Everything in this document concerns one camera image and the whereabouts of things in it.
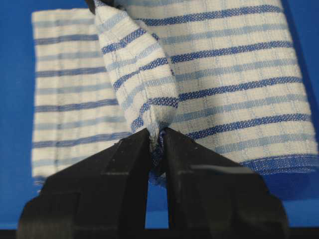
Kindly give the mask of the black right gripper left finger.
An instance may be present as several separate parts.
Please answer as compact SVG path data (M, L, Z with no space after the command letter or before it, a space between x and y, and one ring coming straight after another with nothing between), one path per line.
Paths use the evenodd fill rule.
M150 171L143 129L49 176L23 208L19 239L121 239L145 228Z

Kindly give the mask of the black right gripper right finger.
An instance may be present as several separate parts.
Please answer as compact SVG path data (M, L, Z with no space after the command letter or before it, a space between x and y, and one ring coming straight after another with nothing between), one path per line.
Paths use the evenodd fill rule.
M286 239L282 202L263 177L166 128L168 224L186 239Z

